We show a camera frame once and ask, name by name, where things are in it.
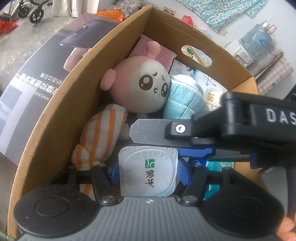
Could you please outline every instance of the plush toy's eye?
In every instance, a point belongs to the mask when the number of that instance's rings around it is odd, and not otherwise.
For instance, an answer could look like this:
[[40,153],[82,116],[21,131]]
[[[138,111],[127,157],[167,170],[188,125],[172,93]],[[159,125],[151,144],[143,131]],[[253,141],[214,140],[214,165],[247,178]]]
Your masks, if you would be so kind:
[[140,78],[139,86],[142,90],[150,90],[153,85],[153,79],[150,75],[143,75]]
[[168,84],[164,83],[162,88],[161,88],[162,97],[166,97],[167,93],[168,93]]

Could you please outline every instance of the ribbed gray surface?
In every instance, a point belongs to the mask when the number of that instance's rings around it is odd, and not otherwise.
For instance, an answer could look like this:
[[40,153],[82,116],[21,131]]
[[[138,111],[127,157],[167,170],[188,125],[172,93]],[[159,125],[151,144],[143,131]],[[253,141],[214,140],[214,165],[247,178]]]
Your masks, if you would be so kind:
[[95,220],[76,234],[59,239],[23,235],[20,241],[279,241],[275,235],[243,239],[210,226],[195,207],[168,198],[125,197],[123,202],[100,210]]

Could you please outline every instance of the plush toy's face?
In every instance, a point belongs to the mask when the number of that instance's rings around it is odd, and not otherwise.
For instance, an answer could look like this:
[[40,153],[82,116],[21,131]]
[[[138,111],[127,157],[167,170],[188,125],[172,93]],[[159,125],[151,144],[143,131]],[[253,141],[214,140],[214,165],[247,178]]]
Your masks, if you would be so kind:
[[139,113],[159,111],[167,102],[170,77],[161,63],[150,60],[137,66],[128,80],[128,91]]

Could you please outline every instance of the rolled light blue cloth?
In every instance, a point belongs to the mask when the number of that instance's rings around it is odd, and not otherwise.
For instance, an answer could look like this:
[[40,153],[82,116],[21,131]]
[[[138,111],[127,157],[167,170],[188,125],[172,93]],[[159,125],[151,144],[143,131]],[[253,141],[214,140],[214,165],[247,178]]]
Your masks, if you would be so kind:
[[191,119],[194,113],[209,111],[203,99],[203,90],[193,78],[177,74],[172,75],[171,80],[163,118]]

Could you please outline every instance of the plush toy's ear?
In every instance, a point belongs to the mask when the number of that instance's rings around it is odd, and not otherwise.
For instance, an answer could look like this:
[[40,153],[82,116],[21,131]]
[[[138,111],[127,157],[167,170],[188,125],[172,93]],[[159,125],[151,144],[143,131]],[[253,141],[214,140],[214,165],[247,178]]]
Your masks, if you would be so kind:
[[107,69],[103,77],[100,81],[100,88],[101,90],[109,90],[111,86],[114,84],[116,78],[116,70],[114,69]]
[[160,44],[155,41],[149,41],[146,44],[147,49],[147,57],[151,59],[155,59],[156,56],[160,53],[161,47]]

